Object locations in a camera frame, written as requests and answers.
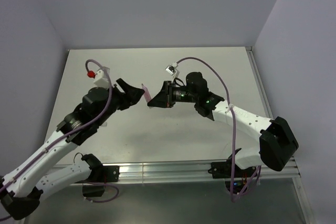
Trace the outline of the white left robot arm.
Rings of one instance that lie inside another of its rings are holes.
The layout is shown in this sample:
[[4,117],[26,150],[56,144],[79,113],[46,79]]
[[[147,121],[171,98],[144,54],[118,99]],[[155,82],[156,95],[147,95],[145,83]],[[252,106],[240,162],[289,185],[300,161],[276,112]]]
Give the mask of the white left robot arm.
[[86,154],[80,161],[52,174],[60,159],[97,133],[117,110],[137,104],[145,91],[122,79],[109,89],[95,87],[57,125],[50,138],[19,167],[1,178],[1,204],[9,216],[21,220],[34,212],[50,195],[76,182],[98,182],[104,178],[103,164]]

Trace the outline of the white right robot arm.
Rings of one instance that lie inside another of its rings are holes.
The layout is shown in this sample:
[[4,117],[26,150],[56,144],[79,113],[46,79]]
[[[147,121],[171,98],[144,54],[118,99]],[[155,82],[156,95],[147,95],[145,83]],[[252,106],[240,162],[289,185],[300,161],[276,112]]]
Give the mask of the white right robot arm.
[[148,102],[148,106],[167,109],[177,102],[192,103],[201,116],[230,125],[256,141],[253,147],[240,147],[234,160],[227,164],[228,173],[234,177],[240,176],[245,169],[260,165],[280,172],[299,147],[284,118],[258,116],[229,104],[223,97],[209,91],[207,81],[200,72],[189,73],[182,87],[172,81],[164,81],[162,89]]

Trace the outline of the purple pen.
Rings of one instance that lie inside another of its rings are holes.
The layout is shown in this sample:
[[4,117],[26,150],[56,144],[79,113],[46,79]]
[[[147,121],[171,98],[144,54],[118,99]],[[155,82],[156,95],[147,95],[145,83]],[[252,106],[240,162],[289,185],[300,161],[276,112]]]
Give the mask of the purple pen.
[[144,84],[141,84],[142,90],[144,91],[144,98],[146,100],[146,102],[150,102],[152,100],[152,97],[147,89],[147,87]]

